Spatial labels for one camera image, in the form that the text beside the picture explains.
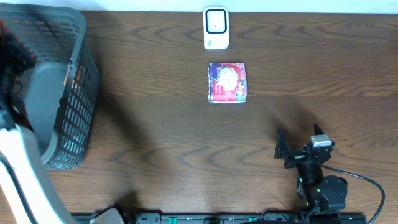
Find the red purple tissue pack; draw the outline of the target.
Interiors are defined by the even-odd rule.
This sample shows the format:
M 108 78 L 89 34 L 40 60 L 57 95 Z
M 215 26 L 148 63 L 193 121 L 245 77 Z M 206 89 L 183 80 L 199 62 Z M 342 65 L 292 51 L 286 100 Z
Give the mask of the red purple tissue pack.
M 208 66 L 209 103 L 245 103 L 248 95 L 243 63 L 210 63 Z

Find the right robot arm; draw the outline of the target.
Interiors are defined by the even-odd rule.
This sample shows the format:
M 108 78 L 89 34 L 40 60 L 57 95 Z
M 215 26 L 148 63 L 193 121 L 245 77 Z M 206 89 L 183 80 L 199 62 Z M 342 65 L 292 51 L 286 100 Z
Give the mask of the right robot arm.
M 322 164 L 331 158 L 335 143 L 319 125 L 302 150 L 291 150 L 281 129 L 277 130 L 275 159 L 283 159 L 286 169 L 298 170 L 297 192 L 307 208 L 299 213 L 303 223 L 341 223 L 340 210 L 346 207 L 348 184 L 344 178 L 323 175 Z

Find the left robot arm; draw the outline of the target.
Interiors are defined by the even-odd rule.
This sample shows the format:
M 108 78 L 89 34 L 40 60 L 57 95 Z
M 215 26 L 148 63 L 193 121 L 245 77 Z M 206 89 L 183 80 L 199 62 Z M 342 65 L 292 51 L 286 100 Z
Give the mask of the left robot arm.
M 122 223 L 117 208 L 72 214 L 49 170 L 85 156 L 100 87 L 85 25 L 1 21 L 1 187 L 18 223 Z

